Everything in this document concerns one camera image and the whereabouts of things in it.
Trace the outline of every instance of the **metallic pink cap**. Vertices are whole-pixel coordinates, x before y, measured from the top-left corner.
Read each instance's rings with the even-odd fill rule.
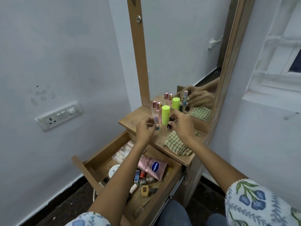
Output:
[[[158,109],[158,110],[161,109],[161,102],[157,102],[157,109]]]

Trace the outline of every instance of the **sleeve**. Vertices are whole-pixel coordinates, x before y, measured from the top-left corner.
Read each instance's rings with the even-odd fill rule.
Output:
[[[100,214],[88,212],[79,215],[65,226],[111,226],[111,224]]]
[[[301,213],[266,187],[250,179],[233,183],[226,194],[229,226],[300,226]]]

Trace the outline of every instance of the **pants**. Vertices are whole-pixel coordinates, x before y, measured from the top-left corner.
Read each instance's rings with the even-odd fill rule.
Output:
[[[192,226],[184,207],[174,200],[167,203],[157,222],[157,226],[169,225]],[[215,213],[208,218],[206,226],[227,226],[227,220],[223,215]]]

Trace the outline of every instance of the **white knob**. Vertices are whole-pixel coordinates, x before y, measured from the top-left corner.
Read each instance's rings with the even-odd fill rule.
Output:
[[[71,109],[71,110],[69,111],[69,113],[70,113],[70,115],[74,115],[74,114],[76,113],[76,111],[75,111],[75,109]]]

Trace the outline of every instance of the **person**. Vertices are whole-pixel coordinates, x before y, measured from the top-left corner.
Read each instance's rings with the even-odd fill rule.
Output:
[[[226,225],[301,225],[301,213],[267,188],[248,179],[220,156],[207,148],[194,134],[194,125],[189,114],[178,110],[171,113],[175,121],[170,121],[180,140],[202,161],[206,169],[226,193],[226,217],[213,214],[207,226]],[[148,145],[157,125],[148,128],[149,117],[136,125],[136,143],[120,165],[114,176],[102,189],[87,213],[69,222],[67,226],[120,225],[123,208],[135,171],[143,150]],[[176,201],[169,201],[163,209],[157,226],[191,226],[189,217]]]
[[[181,93],[180,98],[184,99],[184,91],[190,91],[190,95],[187,97],[187,105],[190,107],[206,107],[208,109],[212,109],[214,99],[215,99],[215,91],[217,89],[217,85],[219,84],[219,77],[214,79],[213,81],[203,85],[203,86],[188,86],[185,87]]]

